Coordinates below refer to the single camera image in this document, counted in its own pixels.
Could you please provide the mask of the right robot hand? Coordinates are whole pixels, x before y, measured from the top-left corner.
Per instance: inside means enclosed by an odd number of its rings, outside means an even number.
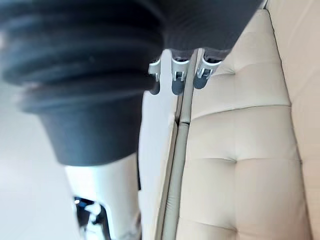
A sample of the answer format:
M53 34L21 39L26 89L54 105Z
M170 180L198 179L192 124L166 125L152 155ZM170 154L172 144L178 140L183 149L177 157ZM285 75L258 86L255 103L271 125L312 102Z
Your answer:
M3 0L0 73L65 167L81 236L139 240L138 145L165 49L223 60L259 0Z

